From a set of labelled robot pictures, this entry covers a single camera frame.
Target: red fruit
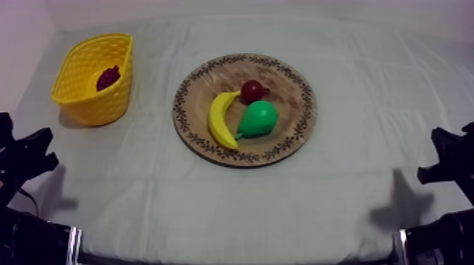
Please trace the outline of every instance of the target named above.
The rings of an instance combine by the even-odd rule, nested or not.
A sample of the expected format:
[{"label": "red fruit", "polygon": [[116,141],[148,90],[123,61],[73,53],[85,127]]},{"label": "red fruit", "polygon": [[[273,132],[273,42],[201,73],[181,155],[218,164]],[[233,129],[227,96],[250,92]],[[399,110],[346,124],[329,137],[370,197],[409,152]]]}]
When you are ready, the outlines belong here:
[{"label": "red fruit", "polygon": [[119,67],[114,66],[113,68],[106,69],[99,77],[97,81],[97,91],[103,90],[110,87],[120,78]]},{"label": "red fruit", "polygon": [[247,81],[243,84],[241,89],[241,99],[246,104],[261,100],[266,94],[270,94],[270,90],[264,88],[262,84],[256,80]]}]

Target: yellow banana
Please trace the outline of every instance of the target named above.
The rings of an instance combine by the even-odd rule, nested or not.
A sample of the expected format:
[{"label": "yellow banana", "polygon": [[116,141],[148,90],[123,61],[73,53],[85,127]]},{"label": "yellow banana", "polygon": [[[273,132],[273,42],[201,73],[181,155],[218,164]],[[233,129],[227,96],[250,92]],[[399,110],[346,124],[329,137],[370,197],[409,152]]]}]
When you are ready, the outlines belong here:
[{"label": "yellow banana", "polygon": [[209,128],[216,140],[229,149],[237,149],[238,144],[226,125],[226,111],[240,91],[219,94],[211,104],[209,112]]}]

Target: table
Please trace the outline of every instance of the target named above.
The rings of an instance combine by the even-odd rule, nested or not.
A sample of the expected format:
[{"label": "table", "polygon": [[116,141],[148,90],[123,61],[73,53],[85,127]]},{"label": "table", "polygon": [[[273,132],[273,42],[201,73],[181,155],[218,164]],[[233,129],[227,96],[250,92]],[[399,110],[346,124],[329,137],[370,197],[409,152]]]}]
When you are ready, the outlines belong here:
[{"label": "table", "polygon": [[[135,40],[129,110],[83,128],[50,99],[81,40]],[[437,162],[430,131],[474,117],[473,48],[388,27],[276,16],[176,17],[56,37],[15,114],[16,137],[54,133],[61,166],[25,186],[42,217],[85,231],[105,257],[195,264],[336,262],[384,257],[392,232],[470,208],[454,183],[422,186]],[[293,156],[265,168],[211,164],[178,138],[174,94],[201,63],[252,52],[306,77],[317,124]]]}]

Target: plastic basket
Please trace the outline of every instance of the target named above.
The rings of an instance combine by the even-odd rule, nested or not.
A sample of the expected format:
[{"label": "plastic basket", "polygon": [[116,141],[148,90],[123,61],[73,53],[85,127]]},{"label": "plastic basket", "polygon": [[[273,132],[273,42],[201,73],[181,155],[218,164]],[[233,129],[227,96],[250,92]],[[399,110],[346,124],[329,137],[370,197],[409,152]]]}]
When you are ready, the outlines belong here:
[{"label": "plastic basket", "polygon": [[[99,76],[118,66],[120,78],[97,91]],[[84,125],[104,125],[127,110],[133,79],[133,38],[123,33],[87,39],[73,47],[63,63],[52,99]]]}]

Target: wooden plate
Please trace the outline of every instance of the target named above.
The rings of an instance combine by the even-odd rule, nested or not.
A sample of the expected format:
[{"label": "wooden plate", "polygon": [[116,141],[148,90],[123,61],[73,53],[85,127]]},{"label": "wooden plate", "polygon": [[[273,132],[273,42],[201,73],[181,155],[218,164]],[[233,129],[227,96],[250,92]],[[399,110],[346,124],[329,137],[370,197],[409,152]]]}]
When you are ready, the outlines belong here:
[{"label": "wooden plate", "polygon": [[[237,91],[252,79],[271,90],[264,100],[275,105],[279,120],[270,134],[240,139],[237,150],[227,149],[207,126],[211,103],[219,93]],[[225,166],[258,167],[285,159],[305,143],[316,121],[315,107],[308,82],[292,67],[265,55],[231,54],[204,63],[181,83],[173,118],[180,138],[200,156]],[[245,108],[236,99],[226,113],[234,135]]]}]

